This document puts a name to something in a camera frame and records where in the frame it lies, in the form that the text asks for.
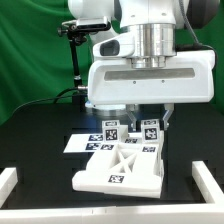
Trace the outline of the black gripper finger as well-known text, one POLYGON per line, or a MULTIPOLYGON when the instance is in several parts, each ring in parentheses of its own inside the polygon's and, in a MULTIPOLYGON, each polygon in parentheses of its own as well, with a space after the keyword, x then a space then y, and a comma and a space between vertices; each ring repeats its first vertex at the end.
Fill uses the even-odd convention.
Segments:
POLYGON ((136 131, 136 122, 137 122, 137 119, 134 115, 134 109, 135 109, 135 105, 126 105, 126 113, 129 117, 129 119, 131 120, 131 127, 133 129, 133 131, 136 131))
POLYGON ((174 104, 173 103, 165 104, 164 109, 165 109, 165 113, 163 115, 162 120, 163 120, 164 129, 167 130, 169 127, 169 119, 172 113, 174 112, 174 104))

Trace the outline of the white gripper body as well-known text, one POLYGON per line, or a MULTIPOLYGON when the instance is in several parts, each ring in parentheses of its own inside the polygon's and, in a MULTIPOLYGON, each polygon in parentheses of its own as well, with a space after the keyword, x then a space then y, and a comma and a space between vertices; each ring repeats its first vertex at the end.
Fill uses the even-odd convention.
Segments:
POLYGON ((209 102, 214 95, 212 50, 178 52, 164 68, 133 69, 128 59, 98 60, 88 76, 93 105, 209 102))

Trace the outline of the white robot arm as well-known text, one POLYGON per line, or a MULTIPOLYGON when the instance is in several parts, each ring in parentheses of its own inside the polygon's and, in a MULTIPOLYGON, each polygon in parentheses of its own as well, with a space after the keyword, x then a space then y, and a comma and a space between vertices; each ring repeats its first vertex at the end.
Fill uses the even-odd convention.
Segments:
POLYGON ((175 31, 207 25, 220 0, 68 0, 75 28, 90 33, 94 62, 88 99, 95 108, 163 104, 167 121, 176 103, 214 95, 215 51, 195 41, 176 46, 175 31))

